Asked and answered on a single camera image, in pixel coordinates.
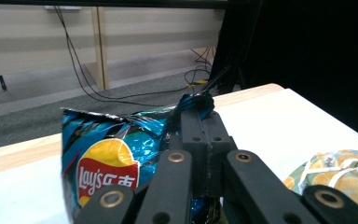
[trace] black cable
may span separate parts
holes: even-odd
[[[207,69],[207,66],[206,66],[207,64],[208,64],[208,65],[211,65],[211,63],[208,61],[209,52],[210,52],[210,50],[211,50],[211,47],[208,47],[207,50],[208,50],[208,51],[206,52],[205,63],[204,63],[205,69]]]
[[[70,53],[70,56],[71,56],[71,60],[72,60],[72,65],[74,67],[74,70],[75,70],[75,73],[76,73],[76,77],[77,77],[77,80],[80,84],[80,87],[82,88],[83,92],[85,92],[88,96],[90,96],[91,98],[97,100],[97,101],[101,101],[101,102],[113,102],[113,103],[122,103],[122,104],[130,104],[130,105],[146,105],[146,106],[163,106],[163,105],[147,105],[147,104],[138,104],[138,103],[133,103],[133,102],[127,102],[127,101],[117,101],[117,100],[121,100],[121,99],[125,99],[125,98],[130,98],[130,97],[135,97],[135,96],[143,96],[143,95],[150,95],[150,94],[159,94],[159,93],[167,93],[167,92],[175,92],[175,91],[183,91],[185,89],[187,89],[187,87],[184,87],[184,88],[181,88],[181,89],[177,89],[177,90],[170,90],[170,91],[154,91],[154,92],[146,92],[146,93],[139,93],[139,94],[133,94],[133,95],[128,95],[128,96],[123,96],[123,97],[108,97],[108,96],[104,96],[104,95],[101,95],[100,93],[98,93],[96,90],[94,90],[92,88],[92,86],[90,85],[89,81],[87,80],[86,76],[85,76],[85,73],[83,71],[83,68],[81,66],[81,63],[78,59],[78,56],[77,56],[77,53],[76,53],[76,50],[75,50],[75,47],[72,43],[72,39],[71,37],[69,36],[68,32],[67,32],[67,29],[66,29],[66,25],[65,25],[65,21],[63,19],[63,15],[62,15],[62,12],[61,12],[61,9],[59,7],[54,7],[61,23],[62,23],[62,27],[64,28],[64,31],[65,31],[65,35],[66,35],[66,42],[67,42],[67,47],[68,47],[68,50],[69,50],[69,53]],[[80,80],[80,77],[78,75],[78,72],[76,70],[76,65],[75,65],[75,60],[73,58],[73,54],[72,54],[72,51],[74,52],[75,56],[76,56],[76,60],[77,60],[77,64],[79,65],[79,68],[81,70],[81,73],[83,75],[83,78],[86,80],[87,84],[89,85],[89,87],[92,89],[92,91],[94,93],[96,93],[98,96],[100,97],[103,97],[105,99],[109,99],[109,100],[100,100],[100,99],[97,99],[95,97],[93,97],[92,95],[90,95],[83,87],[82,83],[81,83],[81,80]]]
[[[196,67],[196,69],[189,70],[189,71],[185,72],[185,80],[186,80],[187,84],[191,87],[191,90],[193,91],[193,94],[195,93],[194,86],[193,86],[193,82],[194,82],[194,79],[195,79],[195,77],[196,77],[196,73],[197,73],[197,72],[206,72],[206,73],[208,73],[208,70],[199,69],[199,68],[197,68],[197,67]],[[193,77],[192,77],[191,82],[190,82],[190,81],[187,79],[187,74],[189,74],[189,73],[191,73],[191,72],[193,72]]]
[[[257,25],[257,21],[258,21],[258,18],[260,16],[260,12],[261,12],[261,7],[263,6],[263,0],[260,0],[260,3],[258,5],[258,9],[257,9],[257,12],[255,14],[255,21],[253,22],[253,26],[249,29],[250,31],[250,37],[249,37],[249,43],[247,45],[247,49],[244,53],[244,57],[243,57],[243,60],[246,61],[247,60],[247,57],[248,57],[248,53],[249,53],[249,49],[250,49],[250,46],[252,44],[252,41],[253,41],[253,38],[254,38],[254,34],[255,34],[255,26]],[[229,64],[227,63],[227,60],[230,58],[229,55],[233,55],[232,51],[234,50],[234,48],[230,48],[229,50],[229,53],[228,53],[228,56],[226,57],[225,61],[224,61],[224,66],[223,66],[223,69],[221,69],[217,74],[216,76],[214,76],[214,78],[212,80],[209,80],[208,84],[202,88],[201,91],[209,91],[212,87],[216,86],[218,84],[218,82],[220,82],[220,79],[223,77],[223,75],[231,69],[232,67],[232,64]],[[240,49],[240,52],[242,52],[244,50],[244,45],[241,45],[241,49]]]
[[[203,55],[207,52],[208,48],[206,48],[205,51],[203,51],[203,53],[201,55],[199,55],[195,50],[192,49],[191,51],[193,51],[194,53],[199,55],[199,58],[194,60],[194,62],[196,62],[196,63],[208,63],[209,65],[211,65],[211,63],[209,63],[208,60],[206,60],[206,58],[203,57]]]

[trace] lay's chip bag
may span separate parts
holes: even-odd
[[[75,221],[90,197],[107,185],[132,189],[149,181],[170,136],[179,133],[180,114],[197,108],[205,118],[213,110],[206,95],[185,95],[177,106],[129,115],[64,109],[62,117],[62,187],[68,217]],[[193,221],[205,223],[220,209],[218,198],[193,198]]]

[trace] wire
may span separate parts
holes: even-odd
[[[77,56],[77,53],[76,53],[76,50],[75,50],[75,47],[72,43],[72,39],[71,37],[69,36],[68,34],[68,31],[66,29],[66,25],[65,25],[65,21],[63,19],[63,15],[62,15],[62,12],[61,12],[61,9],[59,7],[54,7],[61,23],[62,23],[62,27],[65,31],[65,35],[66,35],[66,43],[67,43],[67,48],[69,50],[69,53],[70,53],[70,56],[71,56],[71,61],[72,61],[72,66],[74,67],[74,70],[75,70],[75,73],[76,73],[76,77],[77,77],[77,80],[80,84],[80,87],[81,89],[83,90],[83,92],[85,92],[88,96],[90,96],[91,98],[93,98],[94,100],[97,100],[97,101],[101,101],[101,102],[113,102],[113,103],[122,103],[122,104],[130,104],[130,105],[146,105],[146,106],[164,106],[164,105],[149,105],[149,104],[139,104],[139,103],[134,103],[134,102],[127,102],[127,101],[118,101],[118,100],[121,100],[121,99],[125,99],[125,98],[130,98],[130,97],[135,97],[135,96],[144,96],[144,95],[150,95],[150,94],[160,94],[160,93],[168,93],[168,92],[175,92],[175,91],[183,91],[185,90],[187,87],[184,87],[184,88],[181,88],[181,89],[177,89],[177,90],[170,90],[170,91],[154,91],[154,92],[146,92],[146,93],[138,93],[138,94],[133,94],[133,95],[127,95],[127,96],[122,96],[122,97],[108,97],[108,96],[104,96],[104,95],[101,95],[100,93],[98,93],[96,90],[94,90],[92,88],[92,86],[90,85],[88,79],[86,78],[85,76],[85,73],[83,71],[83,68],[81,66],[81,63],[78,59],[78,56]],[[84,89],[84,86],[83,84],[81,83],[81,80],[80,80],[80,77],[78,75],[78,72],[76,70],[76,64],[75,64],[75,60],[74,60],[74,56],[73,56],[73,53],[72,51],[74,52],[75,54],[75,57],[76,57],[76,60],[77,60],[77,64],[79,65],[79,68],[80,68],[80,71],[83,75],[83,78],[86,80],[88,86],[91,88],[91,90],[97,94],[98,96],[104,98],[104,99],[108,99],[108,100],[101,100],[101,99],[97,99],[95,98],[94,96],[90,95],[85,89]]]
[[[214,59],[214,56],[216,55],[216,47],[213,47],[212,55],[213,55],[213,59]]]
[[[199,58],[194,60],[194,62],[196,63],[207,63],[208,65],[211,65],[210,62],[208,62],[207,58],[208,58],[208,54],[206,57],[204,57],[203,55],[209,50],[210,47],[206,48],[205,51],[203,51],[203,53],[201,55],[199,55],[195,50],[191,50],[193,51],[195,54],[199,55]]]
[[[203,71],[203,72],[207,72],[208,73],[208,70],[204,70],[204,69],[199,69],[199,68],[197,68],[196,67],[196,69],[193,69],[193,70],[190,70],[190,71],[187,71],[187,72],[185,72],[185,80],[186,80],[186,82],[187,82],[187,84],[191,87],[191,90],[193,91],[193,94],[195,93],[195,90],[194,90],[194,86],[193,86],[193,82],[194,82],[194,79],[195,79],[195,77],[196,77],[196,73],[197,72],[200,72],[200,71]],[[191,79],[191,82],[187,79],[187,74],[189,74],[189,73],[191,73],[191,72],[194,72],[193,73],[193,77],[192,77],[192,79]]]
[[[253,38],[254,38],[254,35],[255,35],[255,26],[257,25],[257,21],[258,21],[258,18],[260,16],[260,11],[261,11],[262,6],[263,6],[263,0],[260,0],[260,4],[258,6],[256,15],[255,15],[255,23],[253,24],[253,27],[252,27],[251,36],[250,36],[250,39],[249,39],[248,47],[247,47],[246,52],[245,52],[244,60],[246,60],[248,58],[249,48],[251,47],[251,44],[252,44],[252,41],[253,41]]]
[[[206,57],[205,57],[205,63],[204,63],[204,66],[205,66],[205,69],[207,69],[207,64],[208,65],[211,65],[211,63],[208,61],[208,57],[209,57],[209,52],[211,51],[211,47],[208,47],[208,51],[206,52]]]

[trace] gray carpet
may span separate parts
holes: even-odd
[[[206,73],[198,72],[195,80],[203,79],[206,77]],[[100,94],[111,97],[120,97],[152,91],[177,90],[185,86],[186,81],[184,74],[178,74],[174,76],[139,82],[136,84],[115,88],[109,91],[101,91]],[[176,92],[132,97],[125,99],[125,101],[158,106],[174,105],[180,100],[183,94],[191,92],[192,89],[187,88],[186,90]],[[61,107],[70,107],[73,109],[87,110],[99,113],[128,114],[141,110],[156,108],[158,106],[125,105],[112,102],[98,102],[85,95],[62,100],[57,103],[25,109],[0,116],[0,147],[59,133],[62,127]]]
[[[197,58],[198,55],[188,49],[108,61],[109,90],[184,73],[200,65],[194,62]],[[89,71],[82,67],[90,85],[98,89]],[[0,116],[85,95],[69,64],[48,70],[5,74],[4,78],[7,91],[0,87]]]

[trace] floor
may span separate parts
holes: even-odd
[[[131,83],[184,73],[194,69],[198,55],[181,50],[150,56],[134,57],[108,63],[110,89]],[[87,69],[91,87],[98,90]],[[4,76],[7,90],[0,84],[0,116],[84,95],[73,67],[50,69]]]

